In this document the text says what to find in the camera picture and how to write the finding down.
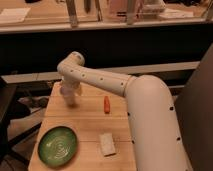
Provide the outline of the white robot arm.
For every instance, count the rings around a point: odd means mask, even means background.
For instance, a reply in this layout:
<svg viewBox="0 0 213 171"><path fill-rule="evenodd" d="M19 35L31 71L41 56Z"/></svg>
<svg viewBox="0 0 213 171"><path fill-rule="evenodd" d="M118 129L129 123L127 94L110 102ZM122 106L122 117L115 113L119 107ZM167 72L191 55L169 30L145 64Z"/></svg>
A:
<svg viewBox="0 0 213 171"><path fill-rule="evenodd" d="M137 171L190 171L168 86L158 77L113 73L84 66L72 52L57 66L65 84L84 82L126 100Z"/></svg>

